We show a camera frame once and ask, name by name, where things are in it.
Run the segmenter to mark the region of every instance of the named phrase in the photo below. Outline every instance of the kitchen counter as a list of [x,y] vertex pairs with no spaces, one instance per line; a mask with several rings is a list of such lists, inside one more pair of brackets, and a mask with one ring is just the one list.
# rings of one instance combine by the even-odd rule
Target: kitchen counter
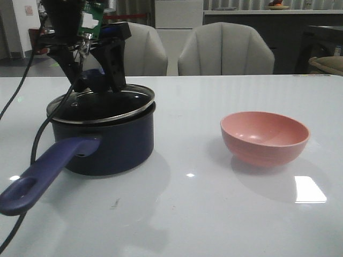
[[250,14],[343,14],[343,10],[206,10],[204,15],[250,15]]

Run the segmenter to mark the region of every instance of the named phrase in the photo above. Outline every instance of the lid rim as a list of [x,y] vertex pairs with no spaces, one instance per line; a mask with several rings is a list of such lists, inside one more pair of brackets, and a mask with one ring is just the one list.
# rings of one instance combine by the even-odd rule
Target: lid rim
[[[144,92],[134,91],[133,89],[135,89],[135,88],[136,89],[137,88],[143,89]],[[52,120],[54,120],[56,122],[60,122],[60,123],[77,124],[77,125],[99,124],[99,123],[112,122],[114,120],[120,120],[123,118],[128,118],[128,117],[137,115],[137,114],[145,111],[154,102],[154,98],[155,98],[155,93],[150,88],[145,87],[145,86],[141,86],[141,85],[136,85],[136,84],[127,84],[127,87],[125,87],[121,92],[132,92],[132,93],[145,94],[146,96],[150,97],[150,100],[138,109],[135,109],[135,110],[132,110],[132,111],[120,114],[120,115],[107,117],[107,118],[92,119],[92,120],[67,120],[67,119],[63,119],[63,118],[53,117]],[[82,96],[82,95],[89,94],[89,93],[92,94],[93,92],[89,89],[89,90],[83,91],[81,93],[75,93],[75,94],[77,96]],[[55,110],[55,108],[53,108],[53,109],[51,108],[51,105],[60,102],[61,99],[63,98],[63,96],[64,95],[61,95],[61,96],[55,98],[54,100],[52,100],[48,104],[47,109],[46,109],[47,116],[49,116],[49,114]]]

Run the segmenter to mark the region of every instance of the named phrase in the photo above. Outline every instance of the pot lid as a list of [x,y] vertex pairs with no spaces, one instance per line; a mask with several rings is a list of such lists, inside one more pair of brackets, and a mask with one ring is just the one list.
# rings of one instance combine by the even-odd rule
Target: pot lid
[[[48,104],[47,115],[56,109],[63,96]],[[148,108],[154,97],[151,89],[132,84],[127,84],[119,92],[73,92],[53,120],[70,124],[96,124],[127,118]]]

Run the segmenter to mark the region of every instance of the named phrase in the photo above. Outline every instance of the table surface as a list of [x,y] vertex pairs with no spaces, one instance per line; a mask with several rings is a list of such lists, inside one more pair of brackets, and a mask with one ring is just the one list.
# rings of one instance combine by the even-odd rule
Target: table surface
[[[1,108],[20,78],[0,78]],[[156,93],[155,147],[142,165],[108,177],[63,170],[28,212],[3,256],[343,255],[343,77],[131,77]],[[29,164],[45,108],[66,78],[27,78],[0,122],[0,191]],[[311,131],[303,153],[272,169],[237,160],[220,121],[237,111],[295,118]],[[54,143],[51,126],[38,155]],[[0,215],[0,241],[16,217]]]

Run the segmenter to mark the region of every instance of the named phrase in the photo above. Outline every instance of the chair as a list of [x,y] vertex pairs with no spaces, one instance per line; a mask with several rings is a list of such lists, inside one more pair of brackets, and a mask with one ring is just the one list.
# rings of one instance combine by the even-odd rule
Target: chair
[[274,54],[254,28],[217,22],[192,30],[177,64],[179,75],[272,74]]
[[[124,69],[126,76],[165,76],[168,57],[155,28],[128,22],[131,37],[125,40]],[[89,55],[84,70],[99,67]]]
[[343,76],[343,56],[312,57],[309,59],[310,74]]

